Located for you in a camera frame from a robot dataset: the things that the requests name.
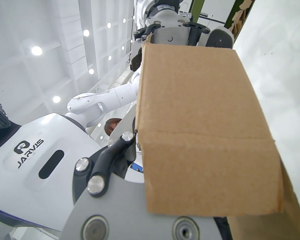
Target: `jarvis logo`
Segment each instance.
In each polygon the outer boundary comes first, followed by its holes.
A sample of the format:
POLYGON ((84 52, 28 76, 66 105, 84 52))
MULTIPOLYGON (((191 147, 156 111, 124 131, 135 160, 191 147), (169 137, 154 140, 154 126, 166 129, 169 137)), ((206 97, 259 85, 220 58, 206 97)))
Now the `jarvis logo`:
POLYGON ((27 149, 30 146, 30 143, 28 141, 21 141, 14 149, 13 151, 17 154, 22 154, 22 149, 27 149))
POLYGON ((34 153, 34 151, 40 146, 44 141, 42 139, 39 139, 33 146, 30 146, 30 143, 28 141, 22 141, 20 142, 13 151, 17 154, 21 155, 24 154, 21 159, 18 161, 18 169, 22 166, 22 164, 26 161, 26 159, 29 158, 29 156, 34 153))

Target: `white cable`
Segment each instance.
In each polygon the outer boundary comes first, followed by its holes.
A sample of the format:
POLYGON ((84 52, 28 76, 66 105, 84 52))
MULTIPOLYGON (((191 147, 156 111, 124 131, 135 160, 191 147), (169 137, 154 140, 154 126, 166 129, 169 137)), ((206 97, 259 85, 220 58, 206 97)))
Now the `white cable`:
POLYGON ((139 1, 139 0, 136 0, 136 3, 135 3, 135 11, 134 11, 134 15, 135 15, 135 18, 134 18, 135 31, 138 30, 138 29, 137 29, 137 21, 136 21, 136 20, 138 19, 138 17, 137 17, 138 1, 139 1))
POLYGON ((187 5, 186 9, 183 10, 183 12, 186 12, 189 5, 188 5, 188 3, 185 2, 185 1, 183 1, 182 3, 179 4, 179 9, 180 9, 181 5, 183 5, 183 4, 186 4, 186 5, 187 5))

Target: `ceiling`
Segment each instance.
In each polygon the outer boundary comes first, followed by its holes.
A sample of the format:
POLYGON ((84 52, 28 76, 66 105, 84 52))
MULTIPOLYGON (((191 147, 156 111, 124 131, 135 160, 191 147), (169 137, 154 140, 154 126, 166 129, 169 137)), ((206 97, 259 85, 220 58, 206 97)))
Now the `ceiling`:
POLYGON ((111 87, 128 65, 133 13, 133 0, 0 0, 0 103, 9 118, 66 113, 73 96, 111 87))

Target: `gray metal plate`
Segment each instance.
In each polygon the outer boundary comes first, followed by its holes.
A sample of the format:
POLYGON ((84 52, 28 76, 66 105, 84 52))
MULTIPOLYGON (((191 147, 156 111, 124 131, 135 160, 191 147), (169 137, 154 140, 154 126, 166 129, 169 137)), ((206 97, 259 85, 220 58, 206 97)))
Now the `gray metal plate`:
MULTIPOLYGON (((82 239, 85 222, 94 215, 109 223, 109 240, 172 240, 173 225, 178 217, 154 215, 146 210, 144 184, 125 181, 111 175, 108 191, 100 198, 83 192, 59 240, 82 239)), ((199 227, 201 240, 222 240, 211 217, 191 217, 199 227)))

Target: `black rubber pad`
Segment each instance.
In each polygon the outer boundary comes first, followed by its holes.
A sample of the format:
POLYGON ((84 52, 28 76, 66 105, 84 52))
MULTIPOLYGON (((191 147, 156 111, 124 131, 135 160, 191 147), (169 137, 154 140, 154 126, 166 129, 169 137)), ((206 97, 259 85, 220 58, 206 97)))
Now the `black rubber pad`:
POLYGON ((232 37, 224 30, 214 29, 209 35, 206 47, 221 47, 232 49, 232 37))

